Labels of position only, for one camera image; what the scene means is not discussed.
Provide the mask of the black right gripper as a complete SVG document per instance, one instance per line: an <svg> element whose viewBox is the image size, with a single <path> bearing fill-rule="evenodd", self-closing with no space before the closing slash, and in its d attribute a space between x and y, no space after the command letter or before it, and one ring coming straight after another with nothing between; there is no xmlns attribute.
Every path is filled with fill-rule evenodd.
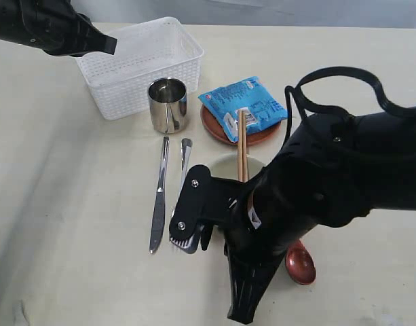
<svg viewBox="0 0 416 326"><path fill-rule="evenodd" d="M223 231L231 284L227 318L252 323L283 254L316 226L316 174L263 169L242 183L205 170L201 179L200 244L208 248L214 226Z"/></svg>

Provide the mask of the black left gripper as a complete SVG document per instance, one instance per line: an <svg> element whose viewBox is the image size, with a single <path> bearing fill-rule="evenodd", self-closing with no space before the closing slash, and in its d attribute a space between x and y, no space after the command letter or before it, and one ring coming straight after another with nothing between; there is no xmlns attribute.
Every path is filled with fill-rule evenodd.
<svg viewBox="0 0 416 326"><path fill-rule="evenodd" d="M117 39L93 26L70 1L20 1L24 45L52 56L83 56L90 52L114 55Z"/></svg>

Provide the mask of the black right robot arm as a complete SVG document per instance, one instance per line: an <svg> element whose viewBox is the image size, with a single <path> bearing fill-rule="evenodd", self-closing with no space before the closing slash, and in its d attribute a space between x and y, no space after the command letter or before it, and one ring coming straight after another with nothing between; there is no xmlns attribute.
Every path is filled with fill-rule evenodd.
<svg viewBox="0 0 416 326"><path fill-rule="evenodd" d="M252 322L287 250L310 230L373 209L416 211L416 117L313 114L250 181L213 179L204 215L225 236L228 317Z"/></svg>

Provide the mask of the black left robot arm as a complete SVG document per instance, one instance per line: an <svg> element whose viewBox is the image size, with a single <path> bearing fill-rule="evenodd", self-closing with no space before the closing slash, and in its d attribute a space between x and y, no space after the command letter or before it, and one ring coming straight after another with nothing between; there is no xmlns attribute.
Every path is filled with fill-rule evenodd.
<svg viewBox="0 0 416 326"><path fill-rule="evenodd" d="M117 39L100 32L70 1L0 0L0 40L51 56L113 55Z"/></svg>

